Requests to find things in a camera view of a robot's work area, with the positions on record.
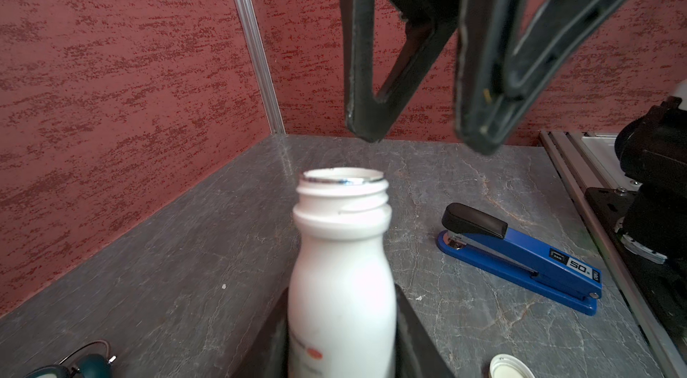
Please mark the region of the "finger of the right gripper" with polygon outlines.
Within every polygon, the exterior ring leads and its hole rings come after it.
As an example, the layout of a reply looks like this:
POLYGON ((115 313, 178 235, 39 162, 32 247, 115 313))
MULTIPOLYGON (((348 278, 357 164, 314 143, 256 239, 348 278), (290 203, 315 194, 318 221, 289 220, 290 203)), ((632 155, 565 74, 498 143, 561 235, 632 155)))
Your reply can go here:
POLYGON ((340 9, 345 122, 378 142, 454 35, 459 0, 340 0, 340 9))
POLYGON ((455 130, 493 154, 567 58, 626 0, 460 0, 455 130))

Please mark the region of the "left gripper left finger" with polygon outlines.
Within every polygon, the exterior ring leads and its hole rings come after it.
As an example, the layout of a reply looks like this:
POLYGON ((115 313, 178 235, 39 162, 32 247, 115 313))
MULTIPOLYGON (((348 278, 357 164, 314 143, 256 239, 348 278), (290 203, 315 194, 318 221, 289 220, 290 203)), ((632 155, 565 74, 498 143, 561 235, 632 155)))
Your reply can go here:
POLYGON ((288 289, 285 289, 240 365, 234 371, 234 378, 283 378, 288 376, 287 307, 288 289))

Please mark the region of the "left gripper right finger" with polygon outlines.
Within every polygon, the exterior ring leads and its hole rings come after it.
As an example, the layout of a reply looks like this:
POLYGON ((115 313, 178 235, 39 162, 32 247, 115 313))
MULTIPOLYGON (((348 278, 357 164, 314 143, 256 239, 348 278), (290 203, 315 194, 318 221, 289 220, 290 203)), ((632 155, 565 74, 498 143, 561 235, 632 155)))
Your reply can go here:
POLYGON ((396 378, 454 378, 402 288, 395 284, 396 378))

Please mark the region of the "white bottle cap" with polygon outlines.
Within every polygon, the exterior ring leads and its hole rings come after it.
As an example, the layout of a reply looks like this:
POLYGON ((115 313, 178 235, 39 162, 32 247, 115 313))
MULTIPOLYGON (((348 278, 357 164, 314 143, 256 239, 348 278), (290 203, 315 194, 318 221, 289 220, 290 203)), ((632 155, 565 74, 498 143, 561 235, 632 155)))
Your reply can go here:
POLYGON ((534 374, 522 360, 508 354, 498 354, 489 363, 490 378, 534 378, 534 374))

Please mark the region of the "small white pill bottle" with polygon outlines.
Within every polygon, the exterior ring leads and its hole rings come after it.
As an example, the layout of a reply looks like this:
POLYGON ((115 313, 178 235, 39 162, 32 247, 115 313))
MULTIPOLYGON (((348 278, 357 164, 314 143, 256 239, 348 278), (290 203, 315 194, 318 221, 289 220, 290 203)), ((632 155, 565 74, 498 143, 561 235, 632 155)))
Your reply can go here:
POLYGON ((395 375, 395 282, 383 237, 392 208, 383 172, 308 170, 293 221, 300 251, 288 288, 290 377, 395 375))

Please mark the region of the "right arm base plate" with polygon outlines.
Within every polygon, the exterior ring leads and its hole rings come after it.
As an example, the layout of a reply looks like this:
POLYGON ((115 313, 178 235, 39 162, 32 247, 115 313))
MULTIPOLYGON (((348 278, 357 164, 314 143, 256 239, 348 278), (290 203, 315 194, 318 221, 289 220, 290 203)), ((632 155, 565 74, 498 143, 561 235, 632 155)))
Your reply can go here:
POLYGON ((615 232, 659 320, 686 340, 686 199, 642 186, 615 232))

